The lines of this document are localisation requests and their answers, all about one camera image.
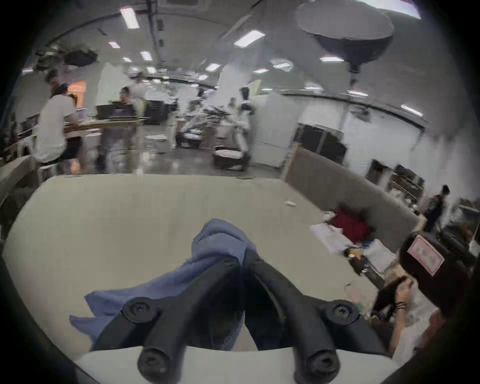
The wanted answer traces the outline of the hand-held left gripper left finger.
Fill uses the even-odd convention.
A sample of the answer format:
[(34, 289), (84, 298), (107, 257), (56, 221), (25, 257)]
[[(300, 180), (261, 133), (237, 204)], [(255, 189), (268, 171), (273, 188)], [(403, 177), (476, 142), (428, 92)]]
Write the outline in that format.
[(186, 347), (231, 351), (241, 331), (241, 264), (226, 257), (177, 295), (134, 297), (106, 325), (91, 351), (142, 347), (136, 366), (150, 383), (179, 383)]

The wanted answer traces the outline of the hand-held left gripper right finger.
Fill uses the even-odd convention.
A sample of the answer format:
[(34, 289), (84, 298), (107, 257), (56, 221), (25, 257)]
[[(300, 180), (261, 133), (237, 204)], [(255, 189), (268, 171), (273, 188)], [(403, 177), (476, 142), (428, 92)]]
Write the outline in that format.
[(245, 325), (260, 351), (291, 349), (298, 384), (334, 379), (382, 381), (391, 371), (387, 350), (350, 301), (301, 293), (251, 249), (244, 254)]

